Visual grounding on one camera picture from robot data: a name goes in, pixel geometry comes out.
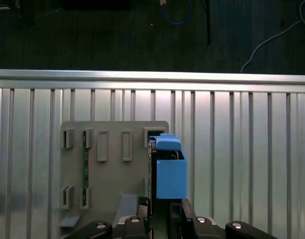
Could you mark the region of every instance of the screw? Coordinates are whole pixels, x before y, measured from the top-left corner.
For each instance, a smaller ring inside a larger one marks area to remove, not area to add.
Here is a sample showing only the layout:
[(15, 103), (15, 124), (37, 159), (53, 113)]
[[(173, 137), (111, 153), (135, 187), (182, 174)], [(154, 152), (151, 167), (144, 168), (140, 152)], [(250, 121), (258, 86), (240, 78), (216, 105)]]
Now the screw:
[(200, 223), (205, 223), (205, 219), (204, 218), (197, 218), (197, 221)]
[(240, 223), (233, 223), (232, 226), (235, 227), (236, 229), (242, 228), (242, 225)]
[(106, 225), (104, 224), (104, 223), (99, 223), (98, 225), (97, 225), (97, 228), (98, 229), (103, 229), (103, 228), (105, 228), (106, 227)]

